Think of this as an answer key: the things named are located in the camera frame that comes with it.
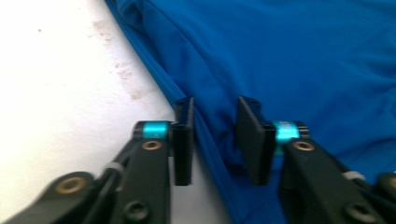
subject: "rivet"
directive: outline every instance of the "rivet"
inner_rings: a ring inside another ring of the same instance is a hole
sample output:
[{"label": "rivet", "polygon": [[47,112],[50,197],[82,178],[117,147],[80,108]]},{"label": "rivet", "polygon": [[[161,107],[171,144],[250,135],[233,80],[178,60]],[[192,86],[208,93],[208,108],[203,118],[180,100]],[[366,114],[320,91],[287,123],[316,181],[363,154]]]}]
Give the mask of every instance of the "rivet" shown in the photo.
[{"label": "rivet", "polygon": [[87,182],[84,178],[75,176],[63,180],[56,186],[55,190],[60,194],[69,194],[83,189],[86,184]]},{"label": "rivet", "polygon": [[392,179],[389,181],[389,183],[390,183],[390,185],[391,185],[394,189],[396,189],[396,178],[392,178]]},{"label": "rivet", "polygon": [[302,151],[312,151],[315,149],[315,147],[312,146],[312,144],[307,142],[294,142],[293,146]]},{"label": "rivet", "polygon": [[363,204],[346,203],[344,212],[354,221],[358,221],[358,223],[376,223],[375,216]]},{"label": "rivet", "polygon": [[146,223],[149,219],[149,207],[138,200],[132,201],[125,205],[123,217],[128,224]]},{"label": "rivet", "polygon": [[145,150],[156,150],[161,148],[163,144],[159,141],[148,141],[143,144],[142,148]]}]

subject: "clamp jaw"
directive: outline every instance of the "clamp jaw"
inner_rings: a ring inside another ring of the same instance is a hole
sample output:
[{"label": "clamp jaw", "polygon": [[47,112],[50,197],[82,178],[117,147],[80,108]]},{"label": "clamp jaw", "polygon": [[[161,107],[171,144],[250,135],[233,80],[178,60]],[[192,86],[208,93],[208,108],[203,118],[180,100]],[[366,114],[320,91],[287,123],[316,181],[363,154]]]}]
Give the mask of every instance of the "clamp jaw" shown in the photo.
[{"label": "clamp jaw", "polygon": [[168,156],[174,156],[176,185],[191,183],[193,99],[178,101],[175,110],[177,122],[138,122],[100,177],[61,176],[6,224],[168,224]]},{"label": "clamp jaw", "polygon": [[288,223],[396,223],[396,174],[368,185],[310,139],[303,123],[268,121],[254,99],[239,97],[237,117],[236,140],[253,185],[269,184],[272,159],[283,148],[278,197]]}]

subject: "blue metal ring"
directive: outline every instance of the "blue metal ring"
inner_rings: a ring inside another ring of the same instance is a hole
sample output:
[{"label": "blue metal ring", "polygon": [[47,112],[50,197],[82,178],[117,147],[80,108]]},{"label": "blue metal ring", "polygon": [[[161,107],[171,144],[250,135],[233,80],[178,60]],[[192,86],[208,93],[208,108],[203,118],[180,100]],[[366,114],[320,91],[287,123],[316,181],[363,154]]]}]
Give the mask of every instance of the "blue metal ring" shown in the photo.
[{"label": "blue metal ring", "polygon": [[147,121],[143,127],[143,138],[168,138],[169,121]]},{"label": "blue metal ring", "polygon": [[282,156],[282,146],[285,145],[291,138],[299,138],[300,132],[297,125],[290,121],[273,121],[276,127],[276,156]]}]

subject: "blue fabric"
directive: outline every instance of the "blue fabric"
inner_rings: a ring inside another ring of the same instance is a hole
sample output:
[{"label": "blue fabric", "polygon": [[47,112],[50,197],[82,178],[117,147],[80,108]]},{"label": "blue fabric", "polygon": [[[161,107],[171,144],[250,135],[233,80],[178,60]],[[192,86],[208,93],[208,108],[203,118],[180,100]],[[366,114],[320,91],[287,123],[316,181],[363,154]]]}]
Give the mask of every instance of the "blue fabric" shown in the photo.
[{"label": "blue fabric", "polygon": [[238,95],[301,120],[370,182],[396,170],[396,1],[106,0],[168,101],[195,97],[196,132],[234,223],[284,223],[234,144]]}]

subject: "white surface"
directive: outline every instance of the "white surface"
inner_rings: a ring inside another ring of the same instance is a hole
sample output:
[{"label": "white surface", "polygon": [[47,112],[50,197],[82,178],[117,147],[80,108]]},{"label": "white surface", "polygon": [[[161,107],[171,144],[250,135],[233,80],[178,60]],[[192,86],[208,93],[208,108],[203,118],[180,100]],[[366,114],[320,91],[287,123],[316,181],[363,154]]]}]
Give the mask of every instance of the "white surface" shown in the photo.
[{"label": "white surface", "polygon": [[[103,0],[7,1],[0,27],[0,222],[60,175],[99,175],[137,121],[173,119]],[[194,162],[172,223],[230,222]]]}]

